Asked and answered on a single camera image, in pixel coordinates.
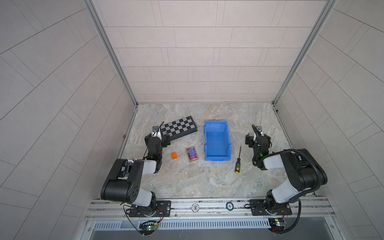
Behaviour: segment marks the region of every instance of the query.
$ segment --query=blue storage box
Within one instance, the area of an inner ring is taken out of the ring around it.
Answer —
[[[229,161],[231,160],[231,140],[227,121],[205,121],[205,160]]]

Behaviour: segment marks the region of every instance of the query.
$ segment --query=tiled wall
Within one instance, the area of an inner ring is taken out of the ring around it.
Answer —
[[[0,239],[70,239],[132,110],[81,0],[0,1]]]
[[[263,102],[325,1],[93,3],[138,102]]]
[[[384,1],[339,0],[277,108],[349,239],[384,239]]]

